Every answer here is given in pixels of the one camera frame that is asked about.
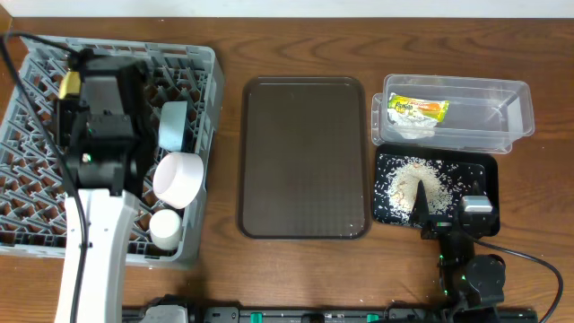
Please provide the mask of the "rice food scraps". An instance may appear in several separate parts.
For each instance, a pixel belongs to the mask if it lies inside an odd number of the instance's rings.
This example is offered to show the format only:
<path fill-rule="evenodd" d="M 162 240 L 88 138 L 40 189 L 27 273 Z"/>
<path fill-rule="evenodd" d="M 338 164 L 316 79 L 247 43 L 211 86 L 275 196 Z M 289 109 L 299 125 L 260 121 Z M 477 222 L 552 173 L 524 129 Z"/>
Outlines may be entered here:
<path fill-rule="evenodd" d="M 381 154 L 376 161 L 373 217 L 380 223 L 408 226 L 419 183 L 430 213 L 450 214 L 484 176 L 479 164 Z"/>

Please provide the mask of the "light blue bowl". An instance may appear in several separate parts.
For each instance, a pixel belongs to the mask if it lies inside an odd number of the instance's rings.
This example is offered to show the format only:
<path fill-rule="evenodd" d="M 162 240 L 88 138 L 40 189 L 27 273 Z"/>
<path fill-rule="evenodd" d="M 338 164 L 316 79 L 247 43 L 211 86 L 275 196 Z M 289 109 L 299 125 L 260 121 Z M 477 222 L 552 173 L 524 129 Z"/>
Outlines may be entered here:
<path fill-rule="evenodd" d="M 161 108 L 158 145 L 170 152 L 181 152 L 187 123 L 187 102 L 168 101 Z"/>

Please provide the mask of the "pink bowl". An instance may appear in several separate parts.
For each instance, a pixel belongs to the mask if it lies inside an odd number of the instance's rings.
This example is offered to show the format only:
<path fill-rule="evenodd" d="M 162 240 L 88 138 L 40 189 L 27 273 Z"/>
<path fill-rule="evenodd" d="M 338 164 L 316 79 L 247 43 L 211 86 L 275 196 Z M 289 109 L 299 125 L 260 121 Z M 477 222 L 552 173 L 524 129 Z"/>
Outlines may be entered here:
<path fill-rule="evenodd" d="M 204 163 L 195 153 L 167 154 L 158 164 L 152 179 L 154 195 L 175 209 L 187 207 L 202 185 Z"/>

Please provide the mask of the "clear plastic film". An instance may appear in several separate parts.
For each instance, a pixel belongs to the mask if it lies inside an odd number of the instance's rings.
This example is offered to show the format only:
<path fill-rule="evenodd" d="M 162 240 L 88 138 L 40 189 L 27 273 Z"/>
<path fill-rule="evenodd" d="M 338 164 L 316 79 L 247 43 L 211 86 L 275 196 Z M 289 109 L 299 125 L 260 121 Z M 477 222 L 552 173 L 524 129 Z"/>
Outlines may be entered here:
<path fill-rule="evenodd" d="M 435 135 L 434 127 L 438 121 L 422 114 L 405 115 L 394 109 L 387 111 L 392 128 L 404 139 L 421 139 Z"/>

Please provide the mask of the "green snack wrapper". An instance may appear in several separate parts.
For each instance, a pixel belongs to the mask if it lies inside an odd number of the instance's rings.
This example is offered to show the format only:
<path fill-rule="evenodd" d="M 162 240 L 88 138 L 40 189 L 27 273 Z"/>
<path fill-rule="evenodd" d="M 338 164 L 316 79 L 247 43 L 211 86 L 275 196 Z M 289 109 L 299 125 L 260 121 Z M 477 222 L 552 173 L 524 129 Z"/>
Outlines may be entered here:
<path fill-rule="evenodd" d="M 390 94 L 387 107 L 394 110 L 399 115 L 409 118 L 430 118 L 437 122 L 442 122 L 448 113 L 449 100 L 423 100 L 398 95 L 394 92 Z"/>

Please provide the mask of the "white cup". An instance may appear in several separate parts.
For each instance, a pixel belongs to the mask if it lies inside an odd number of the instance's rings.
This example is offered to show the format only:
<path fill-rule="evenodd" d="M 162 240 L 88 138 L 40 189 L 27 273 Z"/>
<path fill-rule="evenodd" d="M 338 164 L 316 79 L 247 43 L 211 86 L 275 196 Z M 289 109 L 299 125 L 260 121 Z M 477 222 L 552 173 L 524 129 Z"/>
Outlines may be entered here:
<path fill-rule="evenodd" d="M 171 251 L 178 248 L 183 231 L 182 219 L 175 211 L 163 209 L 152 216 L 149 230 L 152 243 L 157 248 Z"/>

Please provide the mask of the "yellow plate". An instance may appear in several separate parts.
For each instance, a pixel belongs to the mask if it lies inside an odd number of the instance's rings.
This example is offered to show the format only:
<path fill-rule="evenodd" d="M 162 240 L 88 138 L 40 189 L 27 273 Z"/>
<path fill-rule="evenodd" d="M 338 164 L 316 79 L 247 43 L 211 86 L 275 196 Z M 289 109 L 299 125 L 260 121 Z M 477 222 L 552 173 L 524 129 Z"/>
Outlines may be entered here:
<path fill-rule="evenodd" d="M 82 81 L 79 72 L 69 71 L 60 83 L 58 98 L 63 100 L 68 96 L 79 97 L 81 93 Z"/>

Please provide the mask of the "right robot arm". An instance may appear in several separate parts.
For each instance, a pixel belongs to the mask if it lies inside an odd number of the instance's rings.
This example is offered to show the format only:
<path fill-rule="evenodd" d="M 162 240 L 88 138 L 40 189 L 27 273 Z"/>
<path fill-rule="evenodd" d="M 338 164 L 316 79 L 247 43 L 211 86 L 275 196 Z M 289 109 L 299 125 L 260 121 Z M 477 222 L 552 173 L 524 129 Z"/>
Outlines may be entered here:
<path fill-rule="evenodd" d="M 498 232 L 499 211 L 473 183 L 452 214 L 430 212 L 425 187 L 417 183 L 411 222 L 421 226 L 423 240 L 439 242 L 439 284 L 448 298 L 439 310 L 442 322 L 462 322 L 475 315 L 497 322 L 496 305 L 504 301 L 506 264 L 495 255 L 477 255 L 474 245 Z"/>

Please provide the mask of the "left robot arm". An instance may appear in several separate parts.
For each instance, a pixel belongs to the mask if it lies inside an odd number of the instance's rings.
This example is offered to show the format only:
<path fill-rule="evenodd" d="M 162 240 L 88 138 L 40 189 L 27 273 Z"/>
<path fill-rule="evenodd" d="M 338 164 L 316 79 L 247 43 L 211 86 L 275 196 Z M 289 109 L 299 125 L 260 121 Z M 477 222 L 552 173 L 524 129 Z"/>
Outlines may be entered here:
<path fill-rule="evenodd" d="M 83 50 L 53 117 L 67 193 L 58 322 L 119 322 L 126 253 L 157 135 L 144 97 L 147 64 Z"/>

